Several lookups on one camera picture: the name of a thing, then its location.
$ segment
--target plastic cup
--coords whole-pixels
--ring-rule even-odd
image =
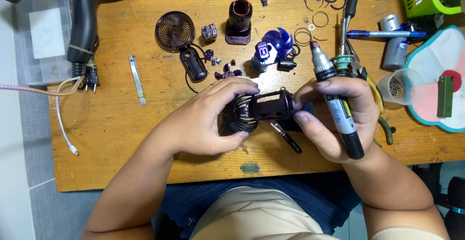
[[[423,89],[425,87],[420,74],[410,68],[403,68],[388,76],[383,76],[383,78],[378,81],[377,86],[385,102],[402,105],[410,105],[418,101],[423,95]],[[394,98],[391,87],[400,88],[402,90],[401,94]]]

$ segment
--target wooden workbench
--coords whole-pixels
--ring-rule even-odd
[[[268,30],[282,27],[290,34],[297,28],[308,27],[316,11],[328,13],[326,27],[312,31],[329,57],[336,53],[337,29],[342,11],[330,6],[319,8],[320,2],[308,0],[269,0],[262,7],[260,0],[249,0],[253,5],[252,39],[248,45],[228,45],[224,40],[228,7],[233,0],[101,0],[98,6],[98,34],[100,47],[95,62],[99,67],[101,86],[96,93],[79,91],[61,99],[61,115],[69,139],[79,151],[73,155],[61,134],[56,116],[55,99],[50,97],[50,126],[52,134],[55,178],[58,191],[104,188],[128,160],[148,132],[177,107],[194,96],[184,81],[184,68],[178,53],[163,50],[155,40],[157,20],[166,12],[178,10],[188,14],[196,27],[195,43],[215,51],[215,57],[227,63],[237,61],[234,69],[241,69],[246,77],[259,84],[262,93],[285,86],[295,92],[314,77],[309,47],[295,59],[297,67],[277,71],[270,66],[266,73],[257,75],[249,68],[254,45]],[[377,22],[390,14],[404,20],[402,0],[358,0],[357,15],[351,29],[378,30]],[[318,14],[315,23],[326,22]],[[200,28],[215,23],[218,40],[205,45]],[[299,34],[297,39],[307,41]],[[352,40],[362,66],[366,66],[377,82],[390,72],[381,70],[384,41]],[[136,57],[147,105],[141,106],[129,67],[128,54]],[[193,88],[202,90],[214,82],[214,72],[221,65],[206,65],[209,76]],[[383,148],[406,165],[435,163],[465,159],[465,133],[450,134],[435,126],[416,122],[406,107],[388,105],[383,116],[397,128],[394,145],[387,146],[381,127],[376,139]],[[303,149],[301,155],[280,137],[268,123],[260,123],[257,130],[236,151],[217,156],[195,156],[179,153],[175,156],[168,183],[194,182],[240,177],[276,176],[307,172],[341,170],[341,166],[325,160],[316,147],[302,134],[290,135]]]

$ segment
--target blue pen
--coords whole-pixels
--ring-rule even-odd
[[[410,31],[366,31],[366,30],[350,30],[346,34],[347,38],[357,37],[424,37],[426,32],[410,32]]]

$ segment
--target barcode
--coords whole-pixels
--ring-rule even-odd
[[[334,120],[336,120],[336,123],[341,124],[342,120],[338,112],[338,106],[336,106],[336,103],[329,103],[329,105],[331,106],[331,110],[333,111]]]

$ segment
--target blue paint stain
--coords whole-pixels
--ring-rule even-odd
[[[251,162],[241,165],[240,169],[242,170],[242,172],[246,174],[256,174],[259,172],[260,167],[257,164],[257,162],[251,161]]]

